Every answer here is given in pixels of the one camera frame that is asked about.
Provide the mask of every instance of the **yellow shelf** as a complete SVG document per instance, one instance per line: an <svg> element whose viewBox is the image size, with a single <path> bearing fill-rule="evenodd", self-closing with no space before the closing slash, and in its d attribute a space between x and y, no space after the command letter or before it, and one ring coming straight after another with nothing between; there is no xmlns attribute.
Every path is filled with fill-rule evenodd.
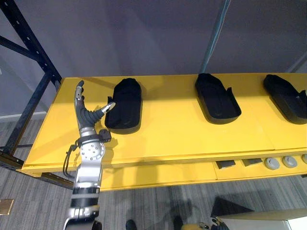
<svg viewBox="0 0 307 230"><path fill-rule="evenodd" d="M236 165L218 169L215 162L195 162L184 164L158 164L125 168L109 168L103 170L101 191L148 188L171 186L180 184L214 183L222 181L237 181L277 176L290 176L307 173L307 164L302 161L302 156L294 156L298 165L287 168L280 157L277 170L268 169L264 163L244 166L241 160L236 160ZM25 174L39 177L41 172L20 170Z"/></svg>
<svg viewBox="0 0 307 230"><path fill-rule="evenodd" d="M226 125L207 122L198 104L197 75L134 76L142 88L142 122L138 132L112 133L103 165L108 168L145 164L183 163L302 154L307 150L306 125L287 122L272 105L262 81L266 73L215 74L232 87L242 115ZM304 74L279 74L298 89L307 85ZM84 78L85 105L94 110L106 104L113 89L126 77ZM80 78L63 79L57 96L21 171L60 171L65 152L79 137L73 95ZM104 127L104 120L96 130ZM71 154L69 169L80 163Z"/></svg>

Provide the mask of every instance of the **metal shelving rack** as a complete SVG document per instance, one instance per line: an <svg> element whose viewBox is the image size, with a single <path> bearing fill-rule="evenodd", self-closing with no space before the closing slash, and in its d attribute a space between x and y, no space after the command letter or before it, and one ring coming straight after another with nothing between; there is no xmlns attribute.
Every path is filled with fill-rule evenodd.
<svg viewBox="0 0 307 230"><path fill-rule="evenodd" d="M62 77L60 76L55 66L52 64L50 58L42 48L38 39L35 37L30 26L18 9L16 3L13 0L0 0L0 8L27 49L2 36L0 36L0 45L33 59L39 64L45 73L38 86L36 87L34 93L32 94L28 104L26 105L6 145L3 147L3 150L0 150L0 166L16 172L16 170L21 169L24 164L23 160L14 157L16 148L32 146L32 144L18 145L24 130L30 121L32 114L42 95L44 94L49 82L51 81L54 84L56 90L58 90ZM73 182L49 172L44 172L40 177L36 178L69 189L72 189L73 185Z"/></svg>

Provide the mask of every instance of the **round gray button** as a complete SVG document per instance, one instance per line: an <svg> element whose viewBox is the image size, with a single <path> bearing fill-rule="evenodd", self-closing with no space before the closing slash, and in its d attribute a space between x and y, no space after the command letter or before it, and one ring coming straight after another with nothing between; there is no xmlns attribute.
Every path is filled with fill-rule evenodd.
<svg viewBox="0 0 307 230"><path fill-rule="evenodd" d="M304 154L304 155L302 156L302 159L303 159L303 161L307 164L307 154Z"/></svg>
<svg viewBox="0 0 307 230"><path fill-rule="evenodd" d="M275 170L279 168L279 162L273 157L265 159L264 163L269 169Z"/></svg>
<svg viewBox="0 0 307 230"><path fill-rule="evenodd" d="M294 168L297 166L296 160L294 159L294 157L291 156L283 157L283 164L288 168Z"/></svg>

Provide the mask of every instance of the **yellow table surface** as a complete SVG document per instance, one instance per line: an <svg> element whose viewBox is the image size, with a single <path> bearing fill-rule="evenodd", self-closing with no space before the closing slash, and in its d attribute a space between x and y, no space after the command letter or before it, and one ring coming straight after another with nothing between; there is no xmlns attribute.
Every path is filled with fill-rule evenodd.
<svg viewBox="0 0 307 230"><path fill-rule="evenodd" d="M278 74L297 90L307 85L305 74ZM214 74L223 85L232 87L242 115L229 124L215 125L204 118L196 98L197 75L134 76L142 88L142 122L129 135L112 133L106 143L105 168L137 166L161 161L182 163L264 157L285 152L306 152L306 125L285 120L262 86L266 73ZM84 79L85 105L97 109L113 95L126 77ZM80 78L63 79L57 96L36 137L22 171L60 171L65 152L79 137L73 106ZM104 119L96 130L104 127ZM71 154L70 167L80 163L79 151Z"/></svg>

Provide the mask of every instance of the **robotic hand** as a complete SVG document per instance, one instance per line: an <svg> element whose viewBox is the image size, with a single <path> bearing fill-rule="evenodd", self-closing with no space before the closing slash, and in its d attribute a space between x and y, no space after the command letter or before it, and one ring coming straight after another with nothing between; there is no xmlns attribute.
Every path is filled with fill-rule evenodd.
<svg viewBox="0 0 307 230"><path fill-rule="evenodd" d="M99 215L99 190L101 184L101 161L105 153L104 142L110 141L107 130L95 131L95 123L109 112L115 103L102 109L88 111L82 96L84 81L80 81L75 91L75 112L78 120L81 164L77 170L71 196L71 206L63 230L101 230L101 223L95 221Z"/></svg>

